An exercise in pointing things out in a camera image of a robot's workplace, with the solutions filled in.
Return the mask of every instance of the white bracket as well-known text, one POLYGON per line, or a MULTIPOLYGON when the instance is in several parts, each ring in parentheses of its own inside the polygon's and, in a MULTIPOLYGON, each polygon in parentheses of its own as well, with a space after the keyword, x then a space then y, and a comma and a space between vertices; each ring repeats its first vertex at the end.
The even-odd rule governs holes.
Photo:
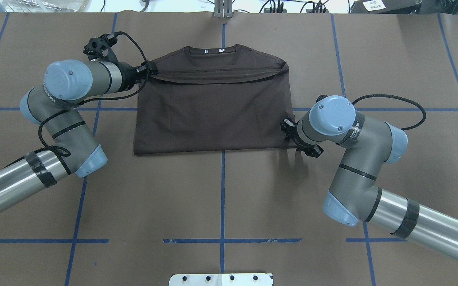
POLYGON ((224 274, 176 274, 169 286, 273 286, 273 274, 224 273, 224 274))
POLYGON ((232 0, 214 0, 215 18, 233 18, 233 1, 232 0))

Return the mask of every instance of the blue joint cover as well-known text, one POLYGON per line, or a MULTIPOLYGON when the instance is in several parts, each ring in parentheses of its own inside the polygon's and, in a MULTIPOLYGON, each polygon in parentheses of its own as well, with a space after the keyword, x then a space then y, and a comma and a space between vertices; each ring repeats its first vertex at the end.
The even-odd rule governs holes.
POLYGON ((339 95, 331 95, 318 101, 309 114, 312 128, 326 136, 347 132, 355 119, 355 107, 347 98, 339 95))
POLYGON ((404 132, 388 122, 387 125, 390 127, 391 131, 391 152, 390 157, 385 161, 387 164, 393 164, 396 161, 399 161, 404 152, 406 152, 406 148, 408 147, 408 136, 404 132))
POLYGON ((82 163, 80 168, 75 171, 79 178, 84 178, 94 171, 100 169, 107 164, 107 156, 102 150, 102 146, 98 145, 91 155, 82 163))
POLYGON ((22 115, 24 115, 24 117, 26 117, 29 121, 31 121, 31 122, 33 122, 35 124, 40 124, 40 121, 38 121, 36 118, 34 118, 33 115, 31 114, 31 111, 29 110, 29 105, 27 104, 27 98, 29 98, 29 93, 32 90, 33 89, 30 89, 24 95, 24 97, 22 97, 22 99, 20 100, 19 108, 20 108, 20 112, 22 113, 22 115))
POLYGON ((47 67, 43 82, 54 97, 76 100, 89 92, 93 85, 93 75, 81 61, 62 60, 47 67))
POLYGON ((330 191, 328 191, 325 202, 323 203, 323 211, 327 216, 345 226, 356 226, 358 221, 360 221, 330 191))

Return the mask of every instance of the white mounting plate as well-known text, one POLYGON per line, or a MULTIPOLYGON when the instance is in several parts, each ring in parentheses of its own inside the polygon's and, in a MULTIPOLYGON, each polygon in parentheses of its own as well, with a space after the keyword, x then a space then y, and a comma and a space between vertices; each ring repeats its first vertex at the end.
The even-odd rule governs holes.
POLYGON ((273 286, 273 274, 175 274, 169 280, 169 286, 273 286))

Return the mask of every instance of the dark brown t-shirt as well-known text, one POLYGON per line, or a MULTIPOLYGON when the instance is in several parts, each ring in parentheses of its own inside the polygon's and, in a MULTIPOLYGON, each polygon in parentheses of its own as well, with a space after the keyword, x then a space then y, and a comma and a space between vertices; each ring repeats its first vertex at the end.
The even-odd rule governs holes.
POLYGON ((289 67, 242 45, 185 47, 154 60, 138 95, 134 154, 293 147, 289 67))

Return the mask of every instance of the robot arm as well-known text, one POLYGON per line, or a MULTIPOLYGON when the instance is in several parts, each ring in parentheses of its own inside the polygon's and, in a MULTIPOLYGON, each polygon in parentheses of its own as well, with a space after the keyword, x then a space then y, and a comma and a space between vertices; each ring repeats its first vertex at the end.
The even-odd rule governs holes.
POLYGON ((319 100, 296 124, 285 119, 282 130, 314 157, 323 141, 346 149, 323 204, 326 215, 346 226, 373 223, 458 260, 457 219, 375 186, 383 163, 406 151, 404 131, 357 112, 341 96, 319 100))
POLYGON ((30 152, 0 170, 0 212, 55 185, 71 173, 83 178, 107 163, 107 156, 76 108, 91 101, 89 97, 127 91, 158 72, 137 44, 145 60, 141 66, 132 67, 118 61, 111 50, 118 35, 128 36, 116 32, 91 38, 84 47, 89 62, 63 60, 52 63, 47 68, 43 85, 33 87, 22 98, 20 110, 28 120, 40 124, 40 141, 45 148, 30 152), (41 137, 43 127, 52 136, 53 146, 47 145, 41 137))

